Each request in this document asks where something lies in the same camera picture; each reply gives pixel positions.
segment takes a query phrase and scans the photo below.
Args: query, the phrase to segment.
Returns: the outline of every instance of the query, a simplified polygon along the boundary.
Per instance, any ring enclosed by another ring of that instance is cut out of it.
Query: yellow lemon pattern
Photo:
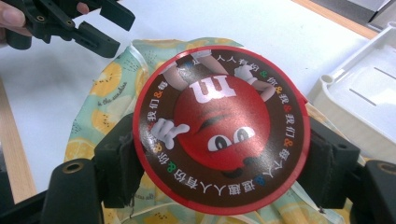
[[[327,219],[318,212],[312,212],[306,203],[290,203],[285,205],[280,214],[286,223],[327,224]]]
[[[136,89],[136,96],[140,94],[145,85],[146,81],[149,79],[149,74],[146,73],[141,67],[136,72],[136,81],[134,82],[134,88]]]
[[[142,176],[142,179],[140,180],[140,188],[144,189],[154,189],[155,185],[152,182],[152,180],[149,178],[149,176],[144,173]]]
[[[95,145],[88,139],[78,137],[69,140],[64,161],[71,161],[77,158],[91,159]]]
[[[150,217],[144,219],[146,224],[156,223],[156,224],[174,224],[178,223],[177,218],[169,211],[156,212]]]
[[[227,39],[227,38],[217,38],[215,40],[216,44],[220,44],[220,45],[229,45],[232,44],[233,41],[231,39]]]
[[[207,40],[200,39],[200,40],[193,41],[193,42],[189,43],[187,45],[186,49],[196,49],[196,48],[199,48],[199,47],[206,46],[207,44],[208,44]]]
[[[112,62],[102,71],[99,78],[93,82],[90,94],[106,96],[120,84],[122,68],[119,63]]]
[[[112,119],[111,114],[104,113],[98,109],[95,109],[92,113],[93,127],[103,134],[109,133],[116,126],[116,121]]]
[[[105,224],[116,223],[118,221],[116,210],[103,207],[103,219]]]

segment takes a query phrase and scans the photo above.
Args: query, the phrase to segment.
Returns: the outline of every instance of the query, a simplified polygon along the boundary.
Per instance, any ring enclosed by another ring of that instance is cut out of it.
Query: white tabletop
[[[290,0],[124,0],[135,15],[130,32],[97,11],[87,21],[121,42],[133,39],[231,38],[280,67],[307,95],[318,78],[368,40]],[[112,59],[53,37],[24,51],[0,49],[0,77],[17,122],[37,191],[47,189],[61,164],[72,123],[92,80]]]

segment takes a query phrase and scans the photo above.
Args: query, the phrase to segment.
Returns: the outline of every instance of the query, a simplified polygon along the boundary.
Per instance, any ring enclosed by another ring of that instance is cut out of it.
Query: plastic container
[[[363,156],[396,163],[396,22],[322,76],[308,100]]]

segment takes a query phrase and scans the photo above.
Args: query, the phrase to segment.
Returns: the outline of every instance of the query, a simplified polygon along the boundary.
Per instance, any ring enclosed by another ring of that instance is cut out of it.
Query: black mechanical arm
[[[73,19],[79,2],[88,5],[90,10],[101,8],[100,15],[130,30],[134,23],[134,14],[116,0],[4,0],[21,10],[26,18],[26,29],[38,39],[49,43],[53,35],[63,40],[74,39],[76,43],[106,58],[117,53],[120,43],[105,35],[87,22],[76,28]],[[6,30],[7,43],[14,49],[29,49],[32,37]]]
[[[95,149],[92,160],[58,166],[49,189],[0,214],[0,223],[102,224],[108,208],[134,205],[143,168],[124,117]],[[298,182],[320,208],[353,202],[351,223],[396,223],[396,165],[358,163],[360,150],[314,119],[307,162]]]

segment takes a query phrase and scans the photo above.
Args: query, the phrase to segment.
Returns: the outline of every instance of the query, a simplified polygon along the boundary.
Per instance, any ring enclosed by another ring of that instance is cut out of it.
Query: red circular lid
[[[134,112],[137,155],[169,197],[244,214],[286,192],[304,167],[304,97],[274,64],[226,46],[190,49],[150,77]]]

